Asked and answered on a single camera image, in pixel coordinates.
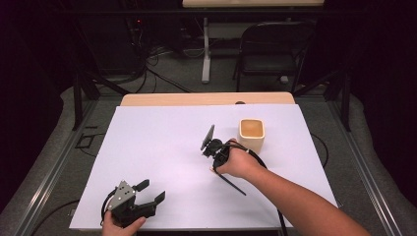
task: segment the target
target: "beige cup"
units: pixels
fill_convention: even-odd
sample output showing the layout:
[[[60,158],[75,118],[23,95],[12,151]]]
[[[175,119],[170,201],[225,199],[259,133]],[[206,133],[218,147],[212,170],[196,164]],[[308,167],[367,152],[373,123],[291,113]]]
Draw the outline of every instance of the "beige cup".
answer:
[[[258,119],[243,119],[239,122],[238,142],[259,154],[264,144],[264,122]]]

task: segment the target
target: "finger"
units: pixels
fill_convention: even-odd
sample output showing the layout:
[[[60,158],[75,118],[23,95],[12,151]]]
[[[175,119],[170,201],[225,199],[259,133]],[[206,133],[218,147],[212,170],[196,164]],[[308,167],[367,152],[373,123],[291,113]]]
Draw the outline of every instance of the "finger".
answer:
[[[136,233],[142,225],[147,221],[145,217],[140,217],[139,219],[135,220],[131,225],[127,226],[124,230],[129,233],[129,235],[132,235]]]
[[[108,210],[104,214],[104,222],[103,223],[105,224],[105,223],[112,223],[112,222],[113,222],[113,219],[111,218],[111,211]]]
[[[215,171],[217,171],[217,173],[219,174],[224,174],[227,173],[227,167],[225,166],[225,164],[218,166],[217,168],[215,168]]]
[[[229,140],[229,142],[230,142],[230,143],[237,143],[237,141],[236,141],[236,139],[235,139],[235,138],[230,139],[230,140]]]

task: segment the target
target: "human hand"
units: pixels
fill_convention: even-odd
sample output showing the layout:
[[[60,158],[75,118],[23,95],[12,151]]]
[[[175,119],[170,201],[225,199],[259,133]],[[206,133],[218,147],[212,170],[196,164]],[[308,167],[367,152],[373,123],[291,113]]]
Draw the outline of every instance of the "human hand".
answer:
[[[102,236],[131,236],[134,235],[139,228],[144,225],[147,219],[140,217],[135,220],[131,225],[126,228],[122,228],[114,224],[113,218],[111,217],[111,211],[108,210],[104,215]]]
[[[254,169],[261,165],[250,154],[237,147],[230,147],[229,158],[226,163],[216,168],[219,174],[230,174],[234,177],[244,178],[248,176]]]

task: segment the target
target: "light-colored table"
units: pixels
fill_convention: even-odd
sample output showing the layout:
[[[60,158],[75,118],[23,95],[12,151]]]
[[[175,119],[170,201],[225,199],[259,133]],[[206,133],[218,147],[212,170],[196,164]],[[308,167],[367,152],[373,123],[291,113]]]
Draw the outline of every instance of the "light-colored table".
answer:
[[[238,121],[259,118],[266,139],[260,157],[269,170],[336,206],[301,110],[288,92],[128,94],[117,107],[70,228],[100,230],[107,194],[126,180],[150,179],[136,204],[162,191],[165,201],[141,230],[274,230],[276,209],[246,181],[227,176],[243,196],[209,171],[200,147],[209,127],[214,138],[236,137]]]
[[[184,8],[254,8],[254,7],[321,7],[325,0],[184,0]],[[204,18],[205,59],[203,64],[202,83],[209,82],[210,37],[236,38],[242,35],[248,24],[215,24],[209,27],[208,18]]]

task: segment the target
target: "chair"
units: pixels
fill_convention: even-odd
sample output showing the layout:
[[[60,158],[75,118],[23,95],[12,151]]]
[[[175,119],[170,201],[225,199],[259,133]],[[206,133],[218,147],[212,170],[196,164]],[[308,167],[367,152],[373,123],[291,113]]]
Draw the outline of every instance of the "chair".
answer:
[[[264,22],[247,28],[241,37],[233,74],[239,91],[245,76],[294,76],[291,92],[298,83],[304,54],[314,36],[309,22]]]

